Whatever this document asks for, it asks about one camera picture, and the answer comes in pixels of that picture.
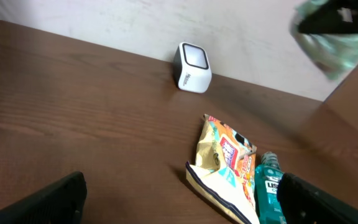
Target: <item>teal bottle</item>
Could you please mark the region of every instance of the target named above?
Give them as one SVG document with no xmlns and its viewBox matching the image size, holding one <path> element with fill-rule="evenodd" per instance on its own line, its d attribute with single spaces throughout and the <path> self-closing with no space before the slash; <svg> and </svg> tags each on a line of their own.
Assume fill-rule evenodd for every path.
<svg viewBox="0 0 358 224">
<path fill-rule="evenodd" d="M 255 170 L 260 224 L 287 223 L 277 200 L 278 182 L 282 176 L 283 172 L 278 164 L 277 155 L 266 152 L 262 156 L 262 164 Z"/>
</svg>

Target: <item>white cube device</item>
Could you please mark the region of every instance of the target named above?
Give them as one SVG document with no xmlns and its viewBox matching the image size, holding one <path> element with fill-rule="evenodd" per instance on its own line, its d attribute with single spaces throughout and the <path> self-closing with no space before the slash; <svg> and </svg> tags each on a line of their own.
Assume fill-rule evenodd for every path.
<svg viewBox="0 0 358 224">
<path fill-rule="evenodd" d="M 212 72 L 204 49 L 193 44 L 179 44 L 173 58 L 173 77 L 181 90 L 204 93 L 211 83 Z"/>
</svg>

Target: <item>table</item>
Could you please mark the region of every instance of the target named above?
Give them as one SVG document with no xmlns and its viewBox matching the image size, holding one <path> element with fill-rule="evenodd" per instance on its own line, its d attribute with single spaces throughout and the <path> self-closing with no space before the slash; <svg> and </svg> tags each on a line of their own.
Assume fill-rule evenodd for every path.
<svg viewBox="0 0 358 224">
<path fill-rule="evenodd" d="M 171 63 L 0 21 L 0 209 L 80 170 L 82 223 L 227 223 L 185 179 L 204 113 L 358 208 L 358 132 L 321 102 L 219 75 L 181 91 Z"/>
</svg>

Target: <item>bottle cap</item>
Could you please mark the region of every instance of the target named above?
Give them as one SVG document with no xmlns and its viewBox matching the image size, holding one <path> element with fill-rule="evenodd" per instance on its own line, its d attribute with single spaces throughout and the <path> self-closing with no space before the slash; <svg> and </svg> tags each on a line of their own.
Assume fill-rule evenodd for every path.
<svg viewBox="0 0 358 224">
<path fill-rule="evenodd" d="M 262 164 L 274 167 L 276 169 L 281 169 L 280 164 L 278 163 L 277 155 L 272 152 L 266 152 L 263 154 Z"/>
</svg>

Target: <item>chip bag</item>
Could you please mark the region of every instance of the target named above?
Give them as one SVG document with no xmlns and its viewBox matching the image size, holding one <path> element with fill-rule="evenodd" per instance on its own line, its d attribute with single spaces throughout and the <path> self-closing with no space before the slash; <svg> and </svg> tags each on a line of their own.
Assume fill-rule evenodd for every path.
<svg viewBox="0 0 358 224">
<path fill-rule="evenodd" d="M 186 178 L 206 199 L 238 223 L 257 224 L 256 146 L 216 118 L 204 115 L 196 164 L 186 163 Z"/>
</svg>

